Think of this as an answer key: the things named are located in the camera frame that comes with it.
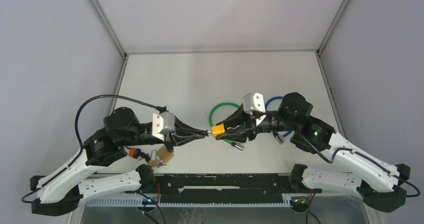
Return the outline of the yellow tag padlock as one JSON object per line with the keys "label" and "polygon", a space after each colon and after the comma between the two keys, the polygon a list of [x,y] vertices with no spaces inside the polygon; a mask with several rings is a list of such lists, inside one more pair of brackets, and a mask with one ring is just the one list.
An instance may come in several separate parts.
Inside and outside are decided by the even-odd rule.
{"label": "yellow tag padlock", "polygon": [[216,138],[219,135],[222,135],[226,132],[224,124],[211,126],[210,130],[207,131],[208,136]]}

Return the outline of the green cable lock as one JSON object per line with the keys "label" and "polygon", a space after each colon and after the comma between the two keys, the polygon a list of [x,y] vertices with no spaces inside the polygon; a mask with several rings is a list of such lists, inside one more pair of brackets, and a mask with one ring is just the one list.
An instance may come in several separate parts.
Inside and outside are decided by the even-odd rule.
{"label": "green cable lock", "polygon": [[[213,107],[212,108],[212,110],[210,111],[210,113],[209,113],[209,116],[208,116],[208,122],[209,122],[209,125],[212,127],[213,126],[213,118],[214,118],[214,113],[219,109],[219,108],[221,108],[221,107],[224,107],[224,106],[232,106],[232,107],[235,107],[235,108],[239,108],[240,106],[239,105],[237,105],[237,104],[235,104],[235,103],[232,103],[232,102],[223,102],[223,103],[219,103],[219,104],[217,104],[215,107]],[[230,140],[223,140],[224,142],[226,142],[226,143],[228,143],[229,145],[231,145],[232,147],[234,147],[234,148],[236,148],[236,149],[238,149],[238,150],[240,150],[240,151],[243,151],[244,150],[244,146],[241,144],[241,143],[238,143],[238,142],[234,142],[234,141],[230,141]]]}

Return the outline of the blue cable lock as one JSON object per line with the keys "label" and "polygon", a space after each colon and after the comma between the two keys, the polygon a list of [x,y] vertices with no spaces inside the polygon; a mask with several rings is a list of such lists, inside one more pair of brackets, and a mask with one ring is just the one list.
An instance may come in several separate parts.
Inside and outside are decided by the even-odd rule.
{"label": "blue cable lock", "polygon": [[[283,96],[275,96],[270,98],[266,103],[265,103],[265,108],[266,110],[277,110],[280,103],[283,100]],[[276,139],[276,141],[279,144],[283,144],[289,137],[290,135],[293,133],[293,131],[284,131],[284,132],[276,132],[276,131],[272,131],[271,134],[273,135],[273,137]]]}

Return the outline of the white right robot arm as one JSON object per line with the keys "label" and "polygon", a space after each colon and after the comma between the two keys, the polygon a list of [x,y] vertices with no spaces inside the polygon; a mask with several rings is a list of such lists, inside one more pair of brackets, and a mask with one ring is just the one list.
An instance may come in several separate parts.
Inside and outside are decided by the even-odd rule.
{"label": "white right robot arm", "polygon": [[296,164],[288,178],[294,192],[330,191],[353,196],[384,213],[402,207],[410,197],[402,188],[408,183],[410,167],[392,165],[368,154],[312,116],[312,108],[304,96],[292,92],[283,96],[277,110],[268,111],[263,96],[250,93],[234,113],[212,126],[211,133],[218,140],[245,143],[260,133],[292,132],[290,142],[296,148],[345,168],[344,173],[335,173]]}

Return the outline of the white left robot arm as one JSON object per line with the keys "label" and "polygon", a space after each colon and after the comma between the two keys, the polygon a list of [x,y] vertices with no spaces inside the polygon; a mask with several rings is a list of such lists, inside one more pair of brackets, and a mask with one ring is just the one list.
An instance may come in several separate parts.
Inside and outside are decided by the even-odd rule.
{"label": "white left robot arm", "polygon": [[[141,123],[128,107],[114,110],[103,123],[104,127],[81,142],[79,151],[59,169],[30,179],[30,189],[36,194],[31,202],[33,214],[57,217],[108,194],[149,193],[157,181],[149,165],[151,157],[140,146],[162,144],[171,151],[211,134],[181,122],[167,111],[154,114],[149,123]],[[92,174],[126,157],[145,162],[123,174],[91,179]]]}

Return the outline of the large brass padlock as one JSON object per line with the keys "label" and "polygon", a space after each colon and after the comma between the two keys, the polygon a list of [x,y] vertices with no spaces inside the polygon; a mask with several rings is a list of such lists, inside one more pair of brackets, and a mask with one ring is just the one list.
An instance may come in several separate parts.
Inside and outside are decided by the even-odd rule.
{"label": "large brass padlock", "polygon": [[162,146],[160,149],[158,149],[156,152],[156,155],[165,164],[174,157],[174,154],[168,151],[168,149],[165,146]]}

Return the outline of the small brass padlock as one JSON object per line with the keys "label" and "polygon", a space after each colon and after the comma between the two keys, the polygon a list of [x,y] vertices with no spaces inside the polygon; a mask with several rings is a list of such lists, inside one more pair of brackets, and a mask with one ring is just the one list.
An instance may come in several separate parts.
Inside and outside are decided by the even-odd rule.
{"label": "small brass padlock", "polygon": [[152,150],[150,154],[150,160],[148,162],[148,165],[152,168],[155,168],[157,166],[157,150]]}

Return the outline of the orange black padlock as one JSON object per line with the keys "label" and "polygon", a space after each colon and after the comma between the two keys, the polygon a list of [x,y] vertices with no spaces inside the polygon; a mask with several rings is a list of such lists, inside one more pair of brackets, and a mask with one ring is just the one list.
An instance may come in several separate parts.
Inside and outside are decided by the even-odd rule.
{"label": "orange black padlock", "polygon": [[144,159],[146,162],[151,160],[150,156],[143,152],[140,148],[130,148],[128,155],[137,160]]}

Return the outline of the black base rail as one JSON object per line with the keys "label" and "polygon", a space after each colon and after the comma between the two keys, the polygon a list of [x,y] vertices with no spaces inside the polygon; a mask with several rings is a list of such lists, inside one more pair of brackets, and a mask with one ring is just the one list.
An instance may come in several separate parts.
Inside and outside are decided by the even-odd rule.
{"label": "black base rail", "polygon": [[310,189],[289,174],[157,174],[150,194],[164,204],[270,205]]}

